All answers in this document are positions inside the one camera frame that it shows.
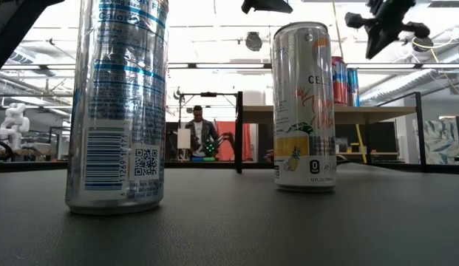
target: red can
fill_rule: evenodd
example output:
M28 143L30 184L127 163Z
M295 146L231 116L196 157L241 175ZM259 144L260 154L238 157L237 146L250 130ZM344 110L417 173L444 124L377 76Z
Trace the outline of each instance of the red can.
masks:
M334 104L347 105L347 69L340 56L331 57L333 66L333 97Z

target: man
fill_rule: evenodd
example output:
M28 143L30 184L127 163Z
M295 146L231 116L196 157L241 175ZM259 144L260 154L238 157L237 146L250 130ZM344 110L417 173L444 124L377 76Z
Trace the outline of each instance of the man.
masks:
M217 140L218 135L213 123L203 119L201 106L193 107L193 117L194 119L185 126L186 129L191 130L191 156L205 157L204 144L207 140Z

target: shelf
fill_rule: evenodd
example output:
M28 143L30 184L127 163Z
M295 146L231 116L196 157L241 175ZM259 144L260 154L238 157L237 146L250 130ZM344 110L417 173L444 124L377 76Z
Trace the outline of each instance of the shelf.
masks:
M416 113L415 107L334 106L334 120L339 125L376 123ZM273 106L244 106L243 123L272 123Z
M361 152L338 152L338 155L362 155ZM398 152L371 152L370 155L399 155Z

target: barcode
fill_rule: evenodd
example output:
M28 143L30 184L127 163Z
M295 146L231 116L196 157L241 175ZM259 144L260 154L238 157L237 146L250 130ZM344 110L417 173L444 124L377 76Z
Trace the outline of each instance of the barcode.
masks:
M157 174L157 149L136 149L134 175L154 176Z
M127 175L123 127L89 128L86 144L85 191L119 191Z

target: black bracket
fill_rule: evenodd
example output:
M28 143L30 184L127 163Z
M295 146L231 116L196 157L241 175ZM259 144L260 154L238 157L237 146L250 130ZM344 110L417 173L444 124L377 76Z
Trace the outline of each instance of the black bracket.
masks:
M0 70L44 10L64 0L0 0Z
M402 31L410 31L417 38L428 38L429 28L422 23L408 22L403 19L408 10L415 6L415 0L369 0L367 6L374 18L362 18L359 14L347 13L345 16L348 27L359 29L364 27L369 40L366 58L372 59L383 48L398 40Z
M293 9L284 0L244 0L241 9L244 13L249 13L253 8L255 11L274 11L281 13L292 13Z

